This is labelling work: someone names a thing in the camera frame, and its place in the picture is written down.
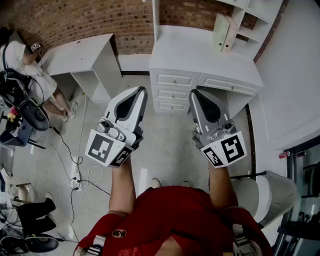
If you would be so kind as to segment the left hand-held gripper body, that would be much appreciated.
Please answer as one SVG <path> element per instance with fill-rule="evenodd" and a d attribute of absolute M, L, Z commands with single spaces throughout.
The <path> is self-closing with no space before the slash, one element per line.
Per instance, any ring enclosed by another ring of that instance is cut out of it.
<path fill-rule="evenodd" d="M 129 131 L 101 117 L 96 129 L 90 131 L 85 155 L 105 167 L 118 168 L 142 140 L 143 130 L 139 126 L 135 131 Z"/>

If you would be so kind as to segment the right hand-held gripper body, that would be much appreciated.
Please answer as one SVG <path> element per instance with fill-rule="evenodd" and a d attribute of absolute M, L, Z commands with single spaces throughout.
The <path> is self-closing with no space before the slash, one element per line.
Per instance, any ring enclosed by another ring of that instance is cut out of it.
<path fill-rule="evenodd" d="M 243 134 L 232 119 L 204 133 L 196 127 L 192 135 L 196 147 L 215 168 L 227 167 L 247 156 Z"/>

